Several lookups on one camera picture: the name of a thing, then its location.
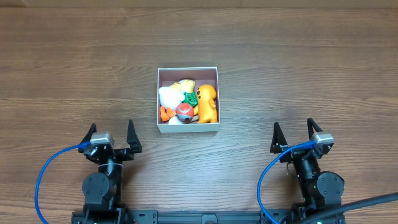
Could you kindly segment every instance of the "table surface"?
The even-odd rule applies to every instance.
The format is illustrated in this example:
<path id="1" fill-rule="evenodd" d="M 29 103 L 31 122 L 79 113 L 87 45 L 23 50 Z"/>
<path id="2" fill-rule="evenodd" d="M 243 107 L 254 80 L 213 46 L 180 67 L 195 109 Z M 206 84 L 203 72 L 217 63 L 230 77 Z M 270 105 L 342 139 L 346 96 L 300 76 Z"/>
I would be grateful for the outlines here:
<path id="1" fill-rule="evenodd" d="M 219 69 L 218 133 L 160 134 L 159 67 Z M 40 223 L 37 175 L 91 123 L 126 146 L 133 119 L 143 150 L 124 165 L 132 208 L 259 210 L 260 173 L 278 121 L 289 144 L 308 139 L 312 117 L 336 144 L 322 170 L 345 181 L 343 203 L 398 189 L 398 10 L 0 9 L 0 220 Z M 70 223 L 95 164 L 72 151 L 48 167 L 40 206 Z M 277 164 L 267 208 L 300 202 Z M 396 223 L 398 203 L 346 214 Z"/>

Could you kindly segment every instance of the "red and white ball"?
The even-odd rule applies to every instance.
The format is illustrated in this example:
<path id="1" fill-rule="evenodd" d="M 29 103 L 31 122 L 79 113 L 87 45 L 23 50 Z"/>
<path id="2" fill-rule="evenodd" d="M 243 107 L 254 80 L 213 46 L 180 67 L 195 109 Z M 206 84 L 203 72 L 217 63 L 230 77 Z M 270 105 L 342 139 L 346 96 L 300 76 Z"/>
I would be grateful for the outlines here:
<path id="1" fill-rule="evenodd" d="M 188 103 L 181 103 L 175 110 L 175 113 L 179 120 L 190 122 L 193 118 L 193 107 Z"/>

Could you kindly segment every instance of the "orange plush toy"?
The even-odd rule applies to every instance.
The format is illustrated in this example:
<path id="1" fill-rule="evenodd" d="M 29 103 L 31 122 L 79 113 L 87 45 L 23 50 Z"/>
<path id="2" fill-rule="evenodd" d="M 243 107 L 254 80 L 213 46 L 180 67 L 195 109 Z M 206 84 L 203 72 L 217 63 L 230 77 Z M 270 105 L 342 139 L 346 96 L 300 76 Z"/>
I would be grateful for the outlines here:
<path id="1" fill-rule="evenodd" d="M 217 92 L 211 85 L 205 84 L 198 88 L 198 124 L 217 123 L 217 109 L 215 99 Z"/>
<path id="2" fill-rule="evenodd" d="M 163 122 L 168 121 L 170 118 L 175 116 L 175 111 L 171 108 L 165 109 L 163 106 L 160 107 L 160 118 L 162 118 Z"/>

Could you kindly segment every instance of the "white box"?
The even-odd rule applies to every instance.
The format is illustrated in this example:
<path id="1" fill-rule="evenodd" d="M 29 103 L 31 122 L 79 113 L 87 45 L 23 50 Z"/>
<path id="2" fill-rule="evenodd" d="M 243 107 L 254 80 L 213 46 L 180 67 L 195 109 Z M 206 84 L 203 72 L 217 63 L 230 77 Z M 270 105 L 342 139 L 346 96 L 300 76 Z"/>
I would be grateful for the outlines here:
<path id="1" fill-rule="evenodd" d="M 217 91 L 216 109 L 218 113 L 218 123 L 197 124 L 168 124 L 160 118 L 159 88 L 170 86 L 171 84 L 183 79 L 195 81 L 195 92 L 198 87 L 204 84 L 212 85 Z M 187 133 L 187 132 L 207 132 L 218 131 L 220 128 L 220 93 L 218 91 L 218 71 L 217 67 L 199 68 L 158 68 L 157 70 L 157 126 L 161 133 Z"/>

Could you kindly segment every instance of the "box rim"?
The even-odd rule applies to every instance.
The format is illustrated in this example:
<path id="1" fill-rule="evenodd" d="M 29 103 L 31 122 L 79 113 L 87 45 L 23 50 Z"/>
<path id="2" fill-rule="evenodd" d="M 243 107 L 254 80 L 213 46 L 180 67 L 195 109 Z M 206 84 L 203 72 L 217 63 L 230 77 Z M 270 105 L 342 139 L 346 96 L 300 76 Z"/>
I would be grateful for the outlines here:
<path id="1" fill-rule="evenodd" d="M 218 86 L 218 67 L 186 67 L 186 68 L 158 68 L 157 69 L 157 112 L 156 112 L 156 125 L 158 126 L 163 126 L 163 125 L 181 125 L 181 124 L 159 124 L 159 72 L 160 71 L 167 71 L 167 70 L 208 70 L 208 69 L 214 69 L 216 70 L 216 81 L 217 81 L 217 97 L 218 97 L 218 122 L 217 123 L 206 123 L 207 125 L 212 125 L 212 124 L 220 124 L 221 123 L 221 110 L 220 110 L 220 88 Z"/>

